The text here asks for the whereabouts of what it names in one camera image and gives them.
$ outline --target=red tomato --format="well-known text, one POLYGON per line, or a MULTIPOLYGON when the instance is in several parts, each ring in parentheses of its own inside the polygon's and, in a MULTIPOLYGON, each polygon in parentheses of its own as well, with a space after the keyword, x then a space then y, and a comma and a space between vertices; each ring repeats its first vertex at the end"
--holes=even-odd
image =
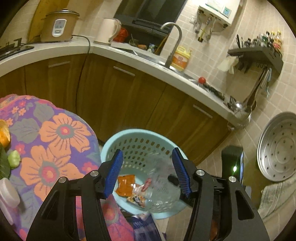
POLYGON ((204 77, 199 77, 198 82, 203 85, 203 84, 205 84, 206 80, 204 77))

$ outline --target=wall-mounted shelf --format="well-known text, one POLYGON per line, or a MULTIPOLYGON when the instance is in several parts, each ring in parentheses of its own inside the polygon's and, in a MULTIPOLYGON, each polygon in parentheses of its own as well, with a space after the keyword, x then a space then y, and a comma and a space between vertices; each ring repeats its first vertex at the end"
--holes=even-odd
POLYGON ((268 47, 230 49, 228 50, 228 54, 231 56, 240 56, 240 59, 243 61, 271 64, 279 73, 281 73, 284 64, 281 56, 268 47))

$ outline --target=red container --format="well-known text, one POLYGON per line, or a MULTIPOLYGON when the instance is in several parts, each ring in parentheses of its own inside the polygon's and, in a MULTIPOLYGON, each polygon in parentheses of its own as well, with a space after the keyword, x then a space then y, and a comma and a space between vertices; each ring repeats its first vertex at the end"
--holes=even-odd
POLYGON ((113 39, 113 41, 123 43, 127 36, 128 31, 125 28, 121 28, 118 35, 113 39))

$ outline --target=water heater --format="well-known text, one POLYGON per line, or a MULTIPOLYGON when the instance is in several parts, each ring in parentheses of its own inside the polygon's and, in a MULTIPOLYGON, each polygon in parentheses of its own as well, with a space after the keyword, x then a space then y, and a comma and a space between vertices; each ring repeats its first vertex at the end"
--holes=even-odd
POLYGON ((205 15, 213 15, 221 24, 230 26, 237 13, 241 0, 202 0, 199 10, 205 15))

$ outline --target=white kettle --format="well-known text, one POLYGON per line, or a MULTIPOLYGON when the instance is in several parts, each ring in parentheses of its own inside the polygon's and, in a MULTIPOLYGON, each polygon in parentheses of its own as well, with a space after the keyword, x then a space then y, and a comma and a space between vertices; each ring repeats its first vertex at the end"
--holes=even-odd
POLYGON ((116 18, 104 18, 94 42, 110 45, 121 29, 121 22, 116 18))

